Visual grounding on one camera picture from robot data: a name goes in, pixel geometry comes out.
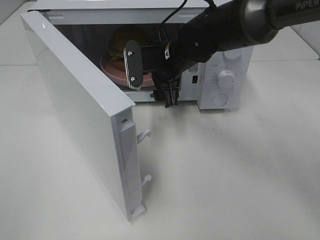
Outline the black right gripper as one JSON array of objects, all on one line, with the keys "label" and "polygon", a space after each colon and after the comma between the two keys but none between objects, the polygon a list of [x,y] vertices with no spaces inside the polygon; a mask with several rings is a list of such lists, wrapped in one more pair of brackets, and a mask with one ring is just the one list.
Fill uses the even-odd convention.
[{"label": "black right gripper", "polygon": [[141,48],[129,40],[123,50],[125,74],[130,89],[140,91],[143,72],[152,73],[155,90],[150,97],[165,108],[178,105],[180,77],[197,63],[207,62],[217,51],[210,32],[208,14],[200,14],[184,24],[171,41]]}]

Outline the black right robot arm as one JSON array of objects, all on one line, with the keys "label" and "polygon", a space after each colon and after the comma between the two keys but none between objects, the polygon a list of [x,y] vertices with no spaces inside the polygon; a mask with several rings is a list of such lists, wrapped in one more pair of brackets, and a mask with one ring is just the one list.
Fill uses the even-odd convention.
[{"label": "black right robot arm", "polygon": [[152,97],[176,106],[180,74],[214,53],[269,43],[282,28],[318,21],[317,0],[232,0],[209,6],[185,23],[172,39],[141,46],[130,40],[123,50],[127,84],[140,90],[151,74]]}]

